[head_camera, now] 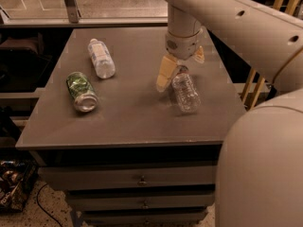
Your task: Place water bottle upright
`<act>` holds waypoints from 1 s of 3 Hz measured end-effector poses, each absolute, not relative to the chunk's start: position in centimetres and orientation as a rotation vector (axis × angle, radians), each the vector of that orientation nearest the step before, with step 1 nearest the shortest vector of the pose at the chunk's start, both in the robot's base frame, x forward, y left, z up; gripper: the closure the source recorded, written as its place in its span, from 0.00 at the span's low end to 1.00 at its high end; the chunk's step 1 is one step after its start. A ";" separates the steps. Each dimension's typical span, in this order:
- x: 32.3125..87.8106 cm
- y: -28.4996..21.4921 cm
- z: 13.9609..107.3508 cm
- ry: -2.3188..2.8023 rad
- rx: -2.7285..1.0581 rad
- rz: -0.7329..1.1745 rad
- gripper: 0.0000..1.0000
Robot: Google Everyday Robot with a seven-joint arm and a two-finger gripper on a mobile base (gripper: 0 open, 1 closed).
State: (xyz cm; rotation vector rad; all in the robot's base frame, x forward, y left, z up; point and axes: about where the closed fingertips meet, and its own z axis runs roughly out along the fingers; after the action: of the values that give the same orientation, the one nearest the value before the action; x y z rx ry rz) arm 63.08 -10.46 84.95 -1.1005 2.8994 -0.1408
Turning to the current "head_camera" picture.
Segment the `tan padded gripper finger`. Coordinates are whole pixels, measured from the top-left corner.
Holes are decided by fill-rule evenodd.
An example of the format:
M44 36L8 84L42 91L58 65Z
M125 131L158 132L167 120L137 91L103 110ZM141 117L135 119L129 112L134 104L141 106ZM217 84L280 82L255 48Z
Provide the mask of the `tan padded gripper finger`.
M170 85L172 78L178 72L178 60L171 54L163 57L156 81L156 89L158 92L164 92Z
M204 53L204 49L201 46L194 53L193 58L198 63L204 63L205 62L205 53Z

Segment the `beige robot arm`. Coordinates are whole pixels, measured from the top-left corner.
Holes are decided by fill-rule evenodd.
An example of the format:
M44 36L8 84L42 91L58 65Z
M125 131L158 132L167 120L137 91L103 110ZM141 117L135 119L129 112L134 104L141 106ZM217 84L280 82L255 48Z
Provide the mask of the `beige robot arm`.
M203 59L209 29L251 67L242 98L264 83L279 95L252 103L229 130L216 174L216 227L303 227L302 22L251 0L165 0L168 55L156 82L165 91L177 62Z

